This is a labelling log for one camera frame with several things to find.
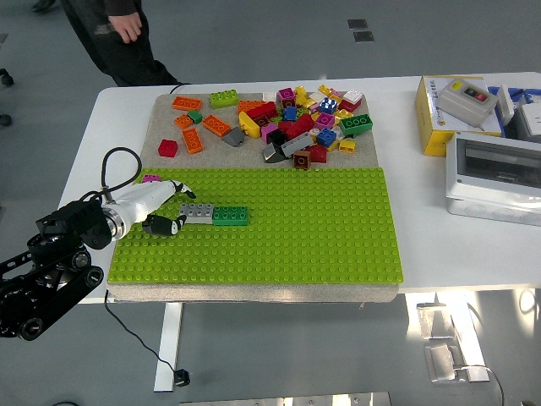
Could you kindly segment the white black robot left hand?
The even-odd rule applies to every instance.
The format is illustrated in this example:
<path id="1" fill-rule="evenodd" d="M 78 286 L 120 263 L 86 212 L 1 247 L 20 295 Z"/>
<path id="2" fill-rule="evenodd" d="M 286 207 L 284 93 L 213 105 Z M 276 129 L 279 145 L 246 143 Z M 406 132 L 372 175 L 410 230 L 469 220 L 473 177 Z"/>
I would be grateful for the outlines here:
<path id="1" fill-rule="evenodd" d="M 106 203 L 102 210 L 111 229 L 112 239 L 123 238 L 135 223 L 143 222 L 176 193 L 184 193 L 190 199 L 196 197 L 191 188 L 182 182 L 165 180 L 133 184 L 112 203 Z"/>

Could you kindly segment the person's left hand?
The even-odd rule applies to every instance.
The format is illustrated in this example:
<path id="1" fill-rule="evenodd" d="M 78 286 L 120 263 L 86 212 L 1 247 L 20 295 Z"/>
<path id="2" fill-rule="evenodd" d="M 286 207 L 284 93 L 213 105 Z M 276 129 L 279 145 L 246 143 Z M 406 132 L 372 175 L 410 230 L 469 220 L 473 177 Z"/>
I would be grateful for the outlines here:
<path id="1" fill-rule="evenodd" d="M 122 16 L 109 16 L 108 19 L 124 43 L 135 42 L 141 35 L 142 22 L 137 12 Z"/>

